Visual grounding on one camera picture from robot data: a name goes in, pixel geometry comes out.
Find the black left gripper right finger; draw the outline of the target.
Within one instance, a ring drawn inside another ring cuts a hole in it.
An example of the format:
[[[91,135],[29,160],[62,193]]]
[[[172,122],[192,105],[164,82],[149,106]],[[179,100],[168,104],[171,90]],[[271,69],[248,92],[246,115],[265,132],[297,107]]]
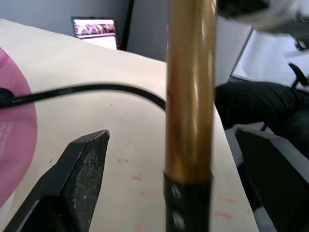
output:
[[[309,230],[309,161],[288,140],[239,127],[247,177],[279,232]]]

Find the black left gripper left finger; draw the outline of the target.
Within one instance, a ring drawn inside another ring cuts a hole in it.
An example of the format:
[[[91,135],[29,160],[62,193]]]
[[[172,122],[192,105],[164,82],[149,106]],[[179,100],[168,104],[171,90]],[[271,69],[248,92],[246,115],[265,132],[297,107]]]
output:
[[[89,231],[103,180],[109,138],[109,131],[101,130],[69,143],[4,230]]]

